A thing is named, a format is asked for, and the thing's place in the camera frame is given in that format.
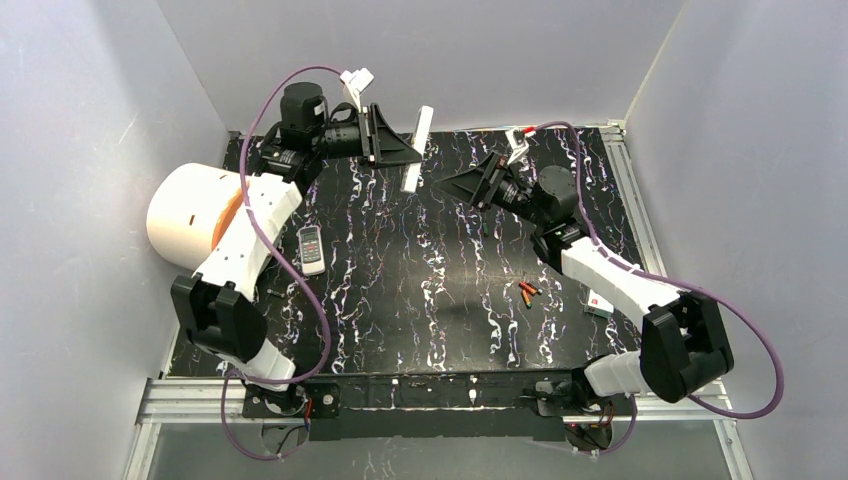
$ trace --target orange battery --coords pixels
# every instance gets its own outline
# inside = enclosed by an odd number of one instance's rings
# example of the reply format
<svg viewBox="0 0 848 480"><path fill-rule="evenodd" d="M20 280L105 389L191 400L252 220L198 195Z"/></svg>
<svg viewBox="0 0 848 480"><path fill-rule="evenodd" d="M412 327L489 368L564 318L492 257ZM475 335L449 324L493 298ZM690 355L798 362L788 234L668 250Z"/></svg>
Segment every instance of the orange battery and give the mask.
<svg viewBox="0 0 848 480"><path fill-rule="evenodd" d="M536 289L533 285L530 285L527 282L518 282L518 286L521 287L522 290L529 293L530 295L541 295L542 293Z"/></svg>
<svg viewBox="0 0 848 480"><path fill-rule="evenodd" d="M527 309L529 310L530 307L533 306L533 304L530 302L530 294L527 293L527 290L521 290L521 298L524 299L524 306L527 307Z"/></svg>

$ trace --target white plastic block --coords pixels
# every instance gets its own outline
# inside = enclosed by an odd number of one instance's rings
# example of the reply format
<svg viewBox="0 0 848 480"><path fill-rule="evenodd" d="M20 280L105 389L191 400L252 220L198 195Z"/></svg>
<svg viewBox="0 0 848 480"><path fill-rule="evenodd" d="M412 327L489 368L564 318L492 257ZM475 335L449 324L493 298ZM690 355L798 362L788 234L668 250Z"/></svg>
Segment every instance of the white plastic block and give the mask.
<svg viewBox="0 0 848 480"><path fill-rule="evenodd" d="M616 258L627 264L621 257ZM667 305L680 297L675 287L637 277L613 265L588 237L562 251L562 272L604 297L639 331L642 330L642 317L651 305Z"/></svg>
<svg viewBox="0 0 848 480"><path fill-rule="evenodd" d="M602 397L621 393L621 385L612 371L612 361L614 359L614 355L607 355L586 367L585 373L586 379L589 380L589 385L592 386L592 390L595 393Z"/></svg>
<svg viewBox="0 0 848 480"><path fill-rule="evenodd" d="M608 355L586 367L585 373L600 396L650 391L639 369L639 352Z"/></svg>
<svg viewBox="0 0 848 480"><path fill-rule="evenodd" d="M583 306L583 311L599 317L609 318L612 316L612 312L615 311L615 307L607 299L598 295L597 292L590 288L589 297L586 298L586 305Z"/></svg>
<svg viewBox="0 0 848 480"><path fill-rule="evenodd" d="M251 377L268 379L268 380L288 380L294 376L294 362L283 356L280 350L275 347L267 338L262 343L262 348L259 353L251 358L247 363L242 363L239 359L230 357L229 355L219 354L221 358L233 364L242 373ZM283 392L288 389L288 384L284 385L269 385L265 383L256 383L269 390Z"/></svg>
<svg viewBox="0 0 848 480"><path fill-rule="evenodd" d="M277 242L283 225L300 205L297 186L283 182L282 177L266 173L261 177L251 177L248 194L262 232L272 242ZM203 281L213 285L235 283L235 290L252 302L256 279L269 258L268 248L256 235L242 205L218 246L196 273L203 274Z"/></svg>
<svg viewBox="0 0 848 480"><path fill-rule="evenodd" d="M415 121L415 129L412 130L412 148L421 154L427 149L427 139L430 137L430 125L433 123L433 107L424 105L418 110L418 120ZM403 181L401 191L404 193L415 193L418 188L418 177L421 176L421 163L407 165L403 169Z"/></svg>

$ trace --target white bracket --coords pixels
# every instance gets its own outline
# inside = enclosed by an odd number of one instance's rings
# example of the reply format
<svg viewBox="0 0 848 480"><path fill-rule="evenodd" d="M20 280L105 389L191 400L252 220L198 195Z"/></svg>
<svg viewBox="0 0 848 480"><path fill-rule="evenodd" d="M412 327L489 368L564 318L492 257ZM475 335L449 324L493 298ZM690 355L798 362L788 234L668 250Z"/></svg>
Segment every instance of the white bracket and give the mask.
<svg viewBox="0 0 848 480"><path fill-rule="evenodd" d="M507 165L524 159L527 156L527 151L530 150L530 145L527 143L527 137L522 133L521 128L513 128L506 131L506 139L509 141L509 146L512 152L509 154Z"/></svg>
<svg viewBox="0 0 848 480"><path fill-rule="evenodd" d="M343 93L345 100L356 107L357 112L363 112L360 97L362 96L362 92L368 88L368 85L374 81L374 75L367 68L361 68L355 70L353 73L345 70L339 78L344 83Z"/></svg>
<svg viewBox="0 0 848 480"><path fill-rule="evenodd" d="M418 119L412 130L412 148L421 154L424 160L424 151L427 149L427 139L430 137L430 125L433 123L433 107L424 105L418 110ZM418 177L421 175L421 163L413 163L403 167L403 181L401 191L404 193L415 193L418 187Z"/></svg>

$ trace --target black bracket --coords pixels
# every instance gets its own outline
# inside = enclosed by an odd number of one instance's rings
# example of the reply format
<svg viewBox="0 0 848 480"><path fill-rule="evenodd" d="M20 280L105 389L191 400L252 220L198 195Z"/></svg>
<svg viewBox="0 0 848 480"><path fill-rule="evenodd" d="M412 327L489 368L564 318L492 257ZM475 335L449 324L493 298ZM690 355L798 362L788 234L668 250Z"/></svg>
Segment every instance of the black bracket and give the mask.
<svg viewBox="0 0 848 480"><path fill-rule="evenodd" d="M189 342L208 353L247 362L262 348L268 323L233 286L212 285L200 275L178 275L171 285L171 299Z"/></svg>
<svg viewBox="0 0 848 480"><path fill-rule="evenodd" d="M640 360L645 382L670 403L731 371L733 353L716 301L684 292L652 309L642 321Z"/></svg>

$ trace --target white corner wall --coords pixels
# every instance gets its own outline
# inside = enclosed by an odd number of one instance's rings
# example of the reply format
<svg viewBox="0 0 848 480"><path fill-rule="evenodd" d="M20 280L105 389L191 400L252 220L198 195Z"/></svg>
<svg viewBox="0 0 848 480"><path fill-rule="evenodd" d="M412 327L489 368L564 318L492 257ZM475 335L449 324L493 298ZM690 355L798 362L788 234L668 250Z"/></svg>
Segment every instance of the white corner wall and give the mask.
<svg viewBox="0 0 848 480"><path fill-rule="evenodd" d="M623 118L683 0L158 0L230 130L295 69L368 67L367 102L410 131ZM326 73L317 79L341 96ZM266 130L279 108L266 115Z"/></svg>
<svg viewBox="0 0 848 480"><path fill-rule="evenodd" d="M738 302L774 341L786 395L740 422L757 478L848 471L848 4L690 2L628 122L641 190L673 276ZM727 318L734 406L774 385Z"/></svg>
<svg viewBox="0 0 848 480"><path fill-rule="evenodd" d="M120 478L177 322L144 217L226 131L154 0L0 9L0 478Z"/></svg>

